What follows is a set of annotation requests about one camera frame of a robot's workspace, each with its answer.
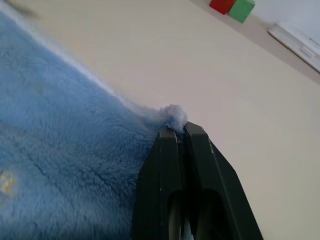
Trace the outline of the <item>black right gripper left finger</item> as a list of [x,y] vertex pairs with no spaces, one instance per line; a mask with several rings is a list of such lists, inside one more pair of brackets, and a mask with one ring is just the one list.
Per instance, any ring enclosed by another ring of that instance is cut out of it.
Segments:
[[159,131],[136,183],[130,240],[181,240],[184,184],[174,130]]

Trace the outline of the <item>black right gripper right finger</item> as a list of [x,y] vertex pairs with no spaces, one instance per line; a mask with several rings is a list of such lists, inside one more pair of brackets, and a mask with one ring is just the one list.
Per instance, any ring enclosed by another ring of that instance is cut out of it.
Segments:
[[184,130],[193,239],[264,240],[234,168],[201,126]]

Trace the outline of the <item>blue fluffy towel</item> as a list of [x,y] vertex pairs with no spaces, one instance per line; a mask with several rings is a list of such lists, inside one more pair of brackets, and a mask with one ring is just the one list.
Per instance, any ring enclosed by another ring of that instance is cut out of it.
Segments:
[[0,0],[0,240],[130,240],[138,172],[187,119],[117,94]]

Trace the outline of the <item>white flat device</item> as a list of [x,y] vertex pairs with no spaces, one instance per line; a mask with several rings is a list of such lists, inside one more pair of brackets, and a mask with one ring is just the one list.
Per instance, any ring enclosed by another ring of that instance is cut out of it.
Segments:
[[268,33],[320,74],[320,43],[286,22],[276,22]]

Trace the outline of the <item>green cube block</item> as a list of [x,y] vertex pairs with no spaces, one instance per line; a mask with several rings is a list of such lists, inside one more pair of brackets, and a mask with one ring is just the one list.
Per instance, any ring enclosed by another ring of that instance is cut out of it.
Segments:
[[240,23],[244,23],[255,7],[254,0],[235,0],[228,15]]

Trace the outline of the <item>red cube block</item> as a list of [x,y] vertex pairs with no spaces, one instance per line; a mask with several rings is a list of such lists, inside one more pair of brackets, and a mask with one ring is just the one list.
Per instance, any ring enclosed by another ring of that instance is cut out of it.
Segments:
[[209,6],[222,15],[226,15],[235,1],[236,0],[211,0]]

